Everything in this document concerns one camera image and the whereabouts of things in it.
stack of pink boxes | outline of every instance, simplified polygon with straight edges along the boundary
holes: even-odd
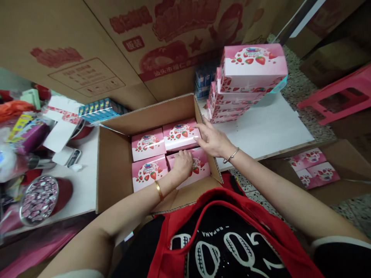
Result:
[[[225,46],[207,100],[212,123],[237,120],[288,74],[280,44]]]

open cardboard box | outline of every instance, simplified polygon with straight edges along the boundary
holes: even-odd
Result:
[[[99,128],[96,212],[105,211],[134,192],[131,177],[132,135],[193,117],[197,123],[203,123],[198,103],[190,93],[104,122],[112,130]],[[204,192],[221,187],[223,180],[216,160],[208,156],[208,161],[211,176],[174,190],[153,212],[169,212],[192,204]]]
[[[261,163],[304,189],[304,185],[290,164],[279,158],[291,157],[315,147],[318,147],[324,153],[327,161],[338,172],[341,180],[310,189],[308,190],[310,194],[326,205],[335,205],[347,199],[371,193],[371,165],[345,139],[314,144],[263,160]]]

finger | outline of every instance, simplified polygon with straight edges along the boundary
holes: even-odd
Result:
[[[206,117],[204,117],[204,122],[205,122],[205,125],[206,125],[208,128],[210,128],[210,129],[214,129],[214,126],[212,125],[211,122],[209,122],[209,120],[208,120]]]
[[[204,124],[196,124],[194,126],[195,128],[198,128],[203,134],[205,134],[206,136],[210,133],[210,128],[208,128],[206,125]]]
[[[207,143],[205,141],[202,140],[201,137],[193,137],[193,139],[199,144],[199,146],[203,149],[205,149],[207,147]]]

strawberry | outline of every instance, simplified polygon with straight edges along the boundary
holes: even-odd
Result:
[[[269,59],[277,58],[277,56],[274,56],[272,53],[269,53]]]
[[[265,58],[263,56],[256,57],[255,61],[257,61],[261,65],[265,64]]]

